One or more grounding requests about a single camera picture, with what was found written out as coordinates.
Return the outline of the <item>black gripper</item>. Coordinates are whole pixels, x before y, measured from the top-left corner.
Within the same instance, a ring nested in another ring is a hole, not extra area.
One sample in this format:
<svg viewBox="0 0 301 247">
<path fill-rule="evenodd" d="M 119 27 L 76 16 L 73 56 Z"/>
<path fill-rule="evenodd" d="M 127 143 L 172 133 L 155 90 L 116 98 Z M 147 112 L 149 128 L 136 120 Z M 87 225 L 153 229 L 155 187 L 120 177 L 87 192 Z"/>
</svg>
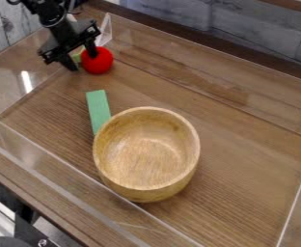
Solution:
<svg viewBox="0 0 301 247">
<path fill-rule="evenodd" d="M 81 45 L 85 46 L 92 58 L 97 56 L 96 37 L 101 34 L 92 18 L 71 21 L 67 17 L 53 21 L 41 18 L 41 24 L 51 31 L 51 36 L 37 50 L 44 62 L 59 62 L 71 71 L 77 71 L 77 65 L 69 52 Z"/>
</svg>

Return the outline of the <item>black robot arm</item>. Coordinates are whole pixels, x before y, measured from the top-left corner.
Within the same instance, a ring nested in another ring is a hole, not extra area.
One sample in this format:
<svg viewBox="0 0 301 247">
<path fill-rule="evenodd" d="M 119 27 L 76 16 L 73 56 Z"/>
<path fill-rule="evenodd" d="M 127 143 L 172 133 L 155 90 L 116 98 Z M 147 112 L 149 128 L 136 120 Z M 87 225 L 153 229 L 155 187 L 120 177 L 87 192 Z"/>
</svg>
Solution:
<svg viewBox="0 0 301 247">
<path fill-rule="evenodd" d="M 101 34 L 92 18 L 72 21 L 68 18 L 71 0 L 7 0 L 11 5 L 23 4 L 32 14 L 39 16 L 44 28 L 51 31 L 45 43 L 37 50 L 45 64 L 60 63 L 68 70 L 76 71 L 77 65 L 69 55 L 81 45 L 95 58 L 99 54 L 95 40 Z"/>
</svg>

